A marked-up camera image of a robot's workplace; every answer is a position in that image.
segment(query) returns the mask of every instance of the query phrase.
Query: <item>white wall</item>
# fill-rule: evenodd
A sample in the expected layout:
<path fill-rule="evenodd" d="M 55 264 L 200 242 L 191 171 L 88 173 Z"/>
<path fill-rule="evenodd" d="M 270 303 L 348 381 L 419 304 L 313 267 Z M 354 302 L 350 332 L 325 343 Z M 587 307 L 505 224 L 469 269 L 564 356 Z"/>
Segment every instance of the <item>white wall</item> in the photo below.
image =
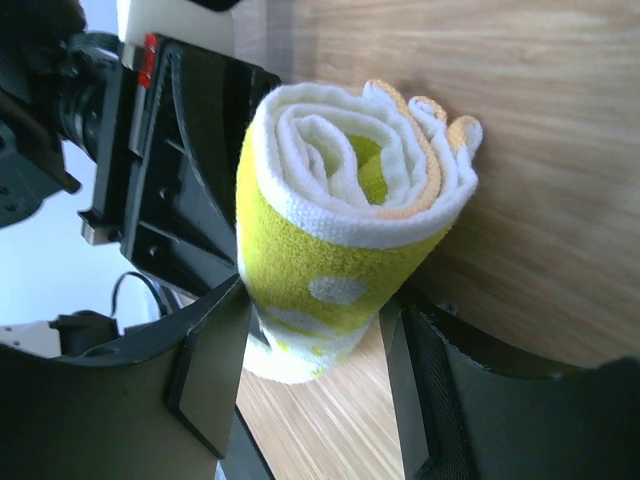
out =
<path fill-rule="evenodd" d="M 90 30 L 115 32 L 116 0 L 84 0 Z M 59 193 L 34 216 L 0 230 L 0 324 L 53 320 L 59 314 L 95 310 L 108 315 L 118 276 L 132 270 L 119 245 L 92 247 L 80 235 L 78 211 L 90 208 L 95 165 L 65 145 L 67 170 L 83 185 L 76 195 Z M 121 326 L 155 319 L 150 295 L 136 279 L 120 290 Z"/>

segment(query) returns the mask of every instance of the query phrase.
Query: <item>wooden table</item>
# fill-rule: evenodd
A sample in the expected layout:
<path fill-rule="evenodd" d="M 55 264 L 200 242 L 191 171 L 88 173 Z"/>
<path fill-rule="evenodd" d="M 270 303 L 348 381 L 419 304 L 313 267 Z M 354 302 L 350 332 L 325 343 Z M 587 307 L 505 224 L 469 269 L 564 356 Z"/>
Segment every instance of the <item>wooden table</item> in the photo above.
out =
<path fill-rule="evenodd" d="M 286 82 L 380 77 L 477 116 L 480 188 L 412 281 L 513 345 L 640 350 L 640 2 L 244 0 L 237 55 Z M 246 374 L 278 479 L 399 479 L 379 334 L 313 385 Z"/>

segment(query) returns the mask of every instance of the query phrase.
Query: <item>white polka dot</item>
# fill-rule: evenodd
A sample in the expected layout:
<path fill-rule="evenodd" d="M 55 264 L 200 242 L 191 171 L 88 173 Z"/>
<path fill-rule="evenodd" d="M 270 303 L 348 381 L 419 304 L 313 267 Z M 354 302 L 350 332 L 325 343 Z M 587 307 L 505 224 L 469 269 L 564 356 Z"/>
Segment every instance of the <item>white polka dot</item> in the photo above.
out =
<path fill-rule="evenodd" d="M 311 295 L 331 305 L 349 305 L 367 293 L 367 286 L 347 277 L 320 277 L 309 283 Z"/>
<path fill-rule="evenodd" d="M 249 285 L 249 274 L 247 272 L 247 265 L 244 263 L 244 256 L 242 255 L 242 229 L 240 225 L 236 225 L 236 242 L 238 248 L 238 274 L 245 285 Z"/>

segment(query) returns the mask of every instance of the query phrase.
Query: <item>towel fold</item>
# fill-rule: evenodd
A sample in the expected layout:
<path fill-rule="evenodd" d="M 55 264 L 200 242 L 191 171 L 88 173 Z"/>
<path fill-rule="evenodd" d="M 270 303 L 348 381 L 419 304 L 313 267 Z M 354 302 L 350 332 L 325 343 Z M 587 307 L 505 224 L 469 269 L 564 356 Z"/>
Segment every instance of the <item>towel fold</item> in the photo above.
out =
<path fill-rule="evenodd" d="M 264 334 L 245 367 L 299 383 L 349 354 L 473 194 L 481 140 L 474 118 L 447 125 L 381 81 L 267 95 L 237 177 L 238 268 Z"/>

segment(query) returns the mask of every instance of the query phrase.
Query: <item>black cable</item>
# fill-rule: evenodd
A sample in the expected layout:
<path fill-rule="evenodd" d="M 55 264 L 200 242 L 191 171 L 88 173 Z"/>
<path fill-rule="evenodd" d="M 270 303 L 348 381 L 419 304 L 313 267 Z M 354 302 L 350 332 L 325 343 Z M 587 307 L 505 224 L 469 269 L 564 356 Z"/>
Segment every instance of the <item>black cable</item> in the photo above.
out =
<path fill-rule="evenodd" d="M 165 315 L 167 315 L 167 312 L 168 312 L 167 305 L 165 304 L 165 302 L 162 301 L 162 298 L 160 297 L 160 294 L 158 293 L 158 290 L 156 286 L 153 284 L 153 282 L 138 272 L 125 272 L 122 275 L 120 275 L 120 278 L 118 278 L 118 280 L 116 281 L 115 285 L 113 286 L 113 291 L 111 292 L 111 315 L 109 315 L 111 318 L 115 318 L 116 311 L 118 310 L 118 292 L 120 291 L 120 286 L 122 285 L 122 282 L 127 277 L 135 277 L 138 280 L 141 280 L 142 283 L 144 283 L 147 286 L 149 291 L 151 291 L 151 295 L 153 295 L 153 299 L 156 301 L 156 304 L 158 305 L 158 310 L 160 311 L 160 317 L 164 317 Z"/>

